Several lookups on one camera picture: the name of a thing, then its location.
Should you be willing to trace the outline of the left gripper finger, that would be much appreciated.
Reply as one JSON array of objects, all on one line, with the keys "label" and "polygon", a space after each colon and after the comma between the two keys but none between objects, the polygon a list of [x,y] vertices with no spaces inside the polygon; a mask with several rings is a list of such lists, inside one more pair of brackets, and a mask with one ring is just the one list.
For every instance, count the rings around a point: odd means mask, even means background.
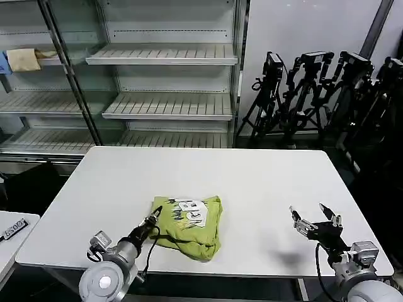
[{"label": "left gripper finger", "polygon": [[146,218],[148,224],[155,225],[158,218],[162,212],[162,206],[158,206],[156,209],[152,210],[151,214]]},{"label": "left gripper finger", "polygon": [[157,225],[158,219],[162,213],[162,206],[157,207],[150,215],[150,221],[153,225]]}]

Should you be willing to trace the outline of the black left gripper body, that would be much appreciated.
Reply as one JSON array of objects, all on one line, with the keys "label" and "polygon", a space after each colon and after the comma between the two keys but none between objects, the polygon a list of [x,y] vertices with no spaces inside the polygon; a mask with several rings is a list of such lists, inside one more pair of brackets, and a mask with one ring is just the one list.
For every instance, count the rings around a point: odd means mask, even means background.
[{"label": "black left gripper body", "polygon": [[141,249],[145,240],[149,237],[156,225],[144,223],[134,228],[128,235],[128,241],[131,242],[137,249]]}]

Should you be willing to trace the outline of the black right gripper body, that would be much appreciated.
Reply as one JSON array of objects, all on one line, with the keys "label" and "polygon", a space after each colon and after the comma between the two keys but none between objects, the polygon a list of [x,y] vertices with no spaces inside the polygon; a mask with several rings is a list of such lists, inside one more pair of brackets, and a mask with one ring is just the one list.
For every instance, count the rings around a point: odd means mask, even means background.
[{"label": "black right gripper body", "polygon": [[315,229],[310,231],[310,239],[318,241],[326,252],[349,250],[341,238],[343,227],[334,226],[330,221],[313,223],[313,225]]}]

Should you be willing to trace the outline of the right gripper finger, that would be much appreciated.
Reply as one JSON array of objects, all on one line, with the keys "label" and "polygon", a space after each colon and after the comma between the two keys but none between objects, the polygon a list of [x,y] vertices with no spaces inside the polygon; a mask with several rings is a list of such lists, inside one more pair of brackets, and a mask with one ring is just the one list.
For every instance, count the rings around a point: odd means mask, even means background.
[{"label": "right gripper finger", "polygon": [[298,231],[301,235],[310,238],[312,235],[314,235],[317,231],[317,227],[313,225],[311,222],[302,219],[297,210],[293,207],[290,206],[289,210],[291,212],[291,216],[293,219],[293,227]]},{"label": "right gripper finger", "polygon": [[332,223],[334,227],[342,227],[340,215],[335,214],[332,209],[328,208],[322,203],[319,203],[319,207],[325,217]]}]

